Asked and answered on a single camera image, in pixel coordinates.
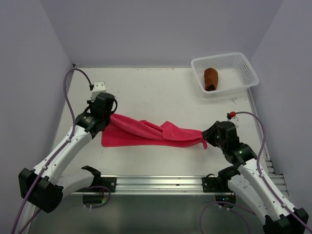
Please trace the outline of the pink towel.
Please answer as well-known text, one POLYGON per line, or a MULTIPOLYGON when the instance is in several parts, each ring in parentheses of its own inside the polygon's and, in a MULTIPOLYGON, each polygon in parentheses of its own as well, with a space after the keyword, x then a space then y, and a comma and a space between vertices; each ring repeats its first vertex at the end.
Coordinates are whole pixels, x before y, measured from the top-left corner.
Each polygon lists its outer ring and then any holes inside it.
POLYGON ((103 147, 156 145, 186 148, 197 144, 202 144, 204 149, 208 147, 200 130, 179 128, 169 121, 156 125, 119 114, 111 116, 110 125, 102 132, 101 144, 103 147))

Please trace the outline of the brown towel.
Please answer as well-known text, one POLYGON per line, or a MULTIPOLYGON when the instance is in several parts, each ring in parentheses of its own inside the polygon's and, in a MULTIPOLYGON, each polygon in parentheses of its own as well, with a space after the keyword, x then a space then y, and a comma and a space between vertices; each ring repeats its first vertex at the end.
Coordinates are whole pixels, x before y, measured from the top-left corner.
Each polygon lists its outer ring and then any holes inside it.
POLYGON ((204 71, 205 91, 215 91, 218 86, 218 72, 214 68, 204 71))

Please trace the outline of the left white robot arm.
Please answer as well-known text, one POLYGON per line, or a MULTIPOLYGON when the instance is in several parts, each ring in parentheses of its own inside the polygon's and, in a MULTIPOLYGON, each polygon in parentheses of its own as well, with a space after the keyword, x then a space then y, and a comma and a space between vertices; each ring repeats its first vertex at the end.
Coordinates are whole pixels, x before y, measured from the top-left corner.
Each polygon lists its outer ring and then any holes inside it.
POLYGON ((99 93, 76 117, 74 125, 60 144, 37 166, 19 173, 21 197, 46 213, 52 212, 65 196, 59 178, 77 153, 110 124, 117 100, 109 93, 99 93))

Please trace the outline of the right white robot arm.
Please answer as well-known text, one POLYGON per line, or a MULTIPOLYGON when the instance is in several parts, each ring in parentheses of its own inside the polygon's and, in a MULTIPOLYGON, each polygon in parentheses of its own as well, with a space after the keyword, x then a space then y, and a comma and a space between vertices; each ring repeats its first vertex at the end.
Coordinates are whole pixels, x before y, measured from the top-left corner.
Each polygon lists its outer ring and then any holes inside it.
POLYGON ((237 194, 263 224, 266 234, 302 234, 308 213, 296 208, 277 188, 257 161, 251 147, 240 142, 235 125, 216 121, 202 132, 203 139, 219 148, 230 167, 218 172, 218 188, 237 194))

